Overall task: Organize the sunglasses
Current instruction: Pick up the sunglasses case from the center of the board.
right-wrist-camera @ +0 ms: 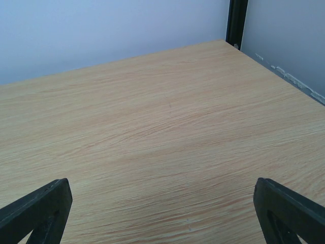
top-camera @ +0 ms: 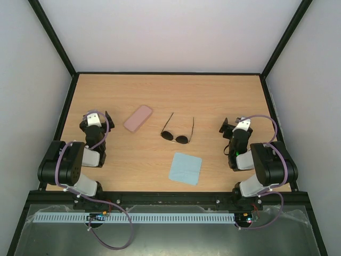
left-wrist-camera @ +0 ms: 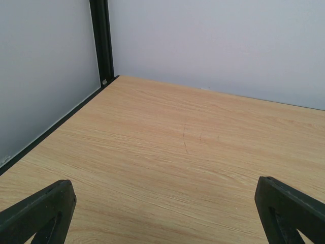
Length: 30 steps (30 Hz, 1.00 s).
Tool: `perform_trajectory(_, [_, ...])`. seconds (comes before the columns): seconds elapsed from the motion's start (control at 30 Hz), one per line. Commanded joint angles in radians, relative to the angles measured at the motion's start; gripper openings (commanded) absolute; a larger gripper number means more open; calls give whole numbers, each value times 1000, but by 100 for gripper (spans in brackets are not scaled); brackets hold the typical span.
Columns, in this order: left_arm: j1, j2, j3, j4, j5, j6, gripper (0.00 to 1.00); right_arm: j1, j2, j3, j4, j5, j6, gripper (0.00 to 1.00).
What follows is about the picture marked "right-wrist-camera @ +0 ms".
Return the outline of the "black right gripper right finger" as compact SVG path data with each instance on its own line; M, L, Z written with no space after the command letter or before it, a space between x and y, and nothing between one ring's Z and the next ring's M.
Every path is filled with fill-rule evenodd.
M260 177L253 203L266 243L324 243L324 207Z

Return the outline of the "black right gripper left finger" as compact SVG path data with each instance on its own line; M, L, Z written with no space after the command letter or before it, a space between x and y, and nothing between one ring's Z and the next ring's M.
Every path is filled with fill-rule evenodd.
M1 243L60 243L73 198L67 178L56 179L1 208Z

